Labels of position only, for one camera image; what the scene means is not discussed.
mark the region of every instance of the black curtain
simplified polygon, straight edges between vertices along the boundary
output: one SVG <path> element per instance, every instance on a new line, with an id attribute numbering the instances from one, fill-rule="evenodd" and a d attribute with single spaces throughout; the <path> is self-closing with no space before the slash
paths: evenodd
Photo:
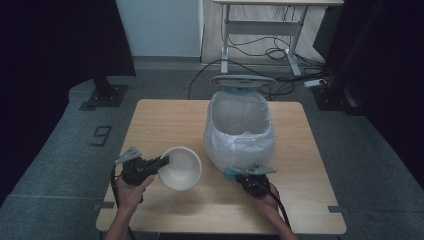
<path id="1" fill-rule="evenodd" d="M 424 188 L 423 1 L 345 1 L 327 59 L 343 90 L 359 89 L 363 113 Z"/>
<path id="2" fill-rule="evenodd" d="M 2 202 L 43 147 L 73 86 L 135 76 L 113 0 L 2 1 Z"/>

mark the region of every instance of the human hand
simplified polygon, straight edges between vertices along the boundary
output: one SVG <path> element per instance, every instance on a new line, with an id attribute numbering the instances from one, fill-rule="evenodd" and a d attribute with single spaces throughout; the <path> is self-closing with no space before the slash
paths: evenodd
<path id="1" fill-rule="evenodd" d="M 279 197 L 277 189 L 274 187 L 274 185 L 270 184 L 271 186 L 271 192 Z M 268 220 L 274 219 L 276 216 L 280 216 L 279 214 L 279 208 L 277 202 L 269 195 L 266 194 L 262 198 L 254 198 L 250 196 L 253 203 L 255 204 L 256 208 L 259 210 L 259 212 L 266 217 Z"/>
<path id="2" fill-rule="evenodd" d="M 143 193 L 155 179 L 154 175 L 147 177 L 139 186 L 128 185 L 122 177 L 116 180 L 116 188 L 118 190 L 119 209 L 126 210 L 133 214 L 140 203 Z"/>
<path id="3" fill-rule="evenodd" d="M 275 186 L 272 184 L 270 184 L 270 186 L 271 192 L 279 198 L 280 196 Z M 254 198 L 252 196 L 250 196 L 250 198 L 255 203 L 259 212 L 271 223 L 271 225 L 277 231 L 281 240 L 299 240 L 299 238 L 281 218 L 278 204 L 269 194 L 262 198 Z"/>

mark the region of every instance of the gray carpet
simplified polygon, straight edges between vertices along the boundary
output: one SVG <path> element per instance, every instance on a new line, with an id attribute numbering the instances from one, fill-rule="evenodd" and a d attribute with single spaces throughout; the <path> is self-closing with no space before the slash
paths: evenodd
<path id="1" fill-rule="evenodd" d="M 55 131 L 1 207 L 0 239 L 99 239 L 95 226 L 99 206 L 137 102 L 186 99 L 190 81 L 201 67 L 160 64 L 140 68 L 136 78 L 110 77 L 111 84 L 129 87 L 120 107 L 82 111 L 94 83 L 89 80 L 72 88 Z M 217 74 L 202 73 L 191 98 L 210 99 L 219 91 L 207 81 Z M 424 192 L 365 117 L 318 110 L 310 89 L 301 83 L 276 100 L 302 103 L 347 225 L 344 235 L 301 235 L 302 239 L 424 239 Z M 159 233 L 136 233 L 136 237 L 199 239 Z"/>

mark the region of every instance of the white wall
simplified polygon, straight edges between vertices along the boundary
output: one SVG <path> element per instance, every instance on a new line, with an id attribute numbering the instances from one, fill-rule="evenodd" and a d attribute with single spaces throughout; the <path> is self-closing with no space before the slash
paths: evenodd
<path id="1" fill-rule="evenodd" d="M 200 57 L 203 0 L 117 0 L 133 56 Z"/>

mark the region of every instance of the metal frame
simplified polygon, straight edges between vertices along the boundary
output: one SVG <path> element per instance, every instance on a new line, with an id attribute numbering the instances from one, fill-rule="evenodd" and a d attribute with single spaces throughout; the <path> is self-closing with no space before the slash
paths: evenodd
<path id="1" fill-rule="evenodd" d="M 230 34 L 240 35 L 276 35 L 276 36 L 292 36 L 293 40 L 289 49 L 285 49 L 287 59 L 295 76 L 300 76 L 297 57 L 294 55 L 297 42 L 305 21 L 308 6 L 303 6 L 300 19 L 297 22 L 265 22 L 265 21 L 231 21 L 230 20 L 230 4 L 225 5 L 224 19 L 224 46 L 222 47 L 221 74 L 228 74 L 228 37 Z"/>

